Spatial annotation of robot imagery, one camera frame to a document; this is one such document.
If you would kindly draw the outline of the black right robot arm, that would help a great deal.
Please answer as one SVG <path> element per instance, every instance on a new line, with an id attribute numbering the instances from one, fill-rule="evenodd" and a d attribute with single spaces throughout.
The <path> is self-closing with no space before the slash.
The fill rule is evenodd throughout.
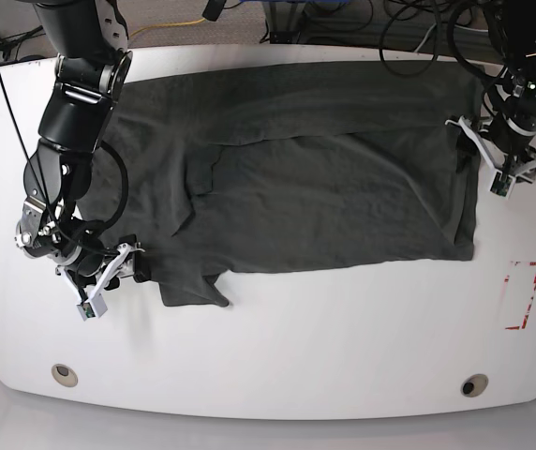
<path id="1" fill-rule="evenodd" d="M 75 217 L 92 182 L 92 160 L 126 79 L 132 53 L 127 22 L 114 1 L 35 1 L 43 31 L 58 53 L 51 98 L 42 115 L 37 150 L 23 172 L 26 199 L 17 240 L 32 258 L 49 256 L 72 280 L 91 285 L 117 256 L 99 236 L 107 220 Z"/>

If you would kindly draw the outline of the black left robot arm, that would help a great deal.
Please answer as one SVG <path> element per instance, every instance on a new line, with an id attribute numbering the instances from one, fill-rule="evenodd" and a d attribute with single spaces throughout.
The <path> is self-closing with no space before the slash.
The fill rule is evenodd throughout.
<path id="1" fill-rule="evenodd" d="M 536 136 L 536 1 L 490 1 L 483 13 L 505 66 L 501 118 L 494 124 L 528 144 Z"/>

